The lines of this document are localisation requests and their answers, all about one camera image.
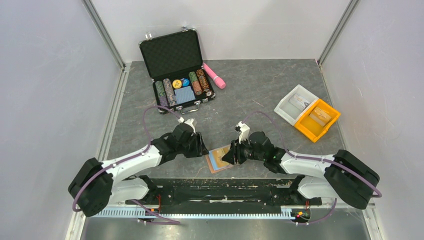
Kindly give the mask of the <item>brown leather card holder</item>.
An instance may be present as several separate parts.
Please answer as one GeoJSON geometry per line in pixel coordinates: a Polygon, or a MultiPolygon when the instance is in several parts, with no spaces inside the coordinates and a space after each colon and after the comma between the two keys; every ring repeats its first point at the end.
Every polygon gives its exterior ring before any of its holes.
{"type": "Polygon", "coordinates": [[[208,155],[205,156],[209,170],[212,174],[221,172],[223,170],[232,168],[234,166],[222,160],[222,157],[225,154],[227,154],[229,150],[230,150],[230,145],[226,145],[226,146],[222,146],[222,147],[210,150],[208,152],[208,155]]]}

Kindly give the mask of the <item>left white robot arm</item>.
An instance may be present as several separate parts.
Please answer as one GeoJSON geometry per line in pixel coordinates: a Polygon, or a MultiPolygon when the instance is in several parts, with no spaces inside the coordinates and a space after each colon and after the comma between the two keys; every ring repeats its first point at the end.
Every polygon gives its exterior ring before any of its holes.
{"type": "Polygon", "coordinates": [[[185,132],[177,136],[166,133],[145,147],[124,156],[98,161],[88,159],[68,187],[73,197],[74,212],[86,217],[100,213],[107,205],[135,200],[153,203],[158,187],[147,175],[137,173],[172,161],[178,155],[186,158],[208,154],[200,132],[185,132]]]}

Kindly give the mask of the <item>gold credit card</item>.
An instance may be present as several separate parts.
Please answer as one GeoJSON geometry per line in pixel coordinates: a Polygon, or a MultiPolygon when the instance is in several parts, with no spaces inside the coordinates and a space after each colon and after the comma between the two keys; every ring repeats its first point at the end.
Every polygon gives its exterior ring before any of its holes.
{"type": "Polygon", "coordinates": [[[222,157],[229,151],[229,146],[216,148],[211,151],[210,160],[215,169],[222,169],[228,167],[230,164],[222,161],[222,157]]]}

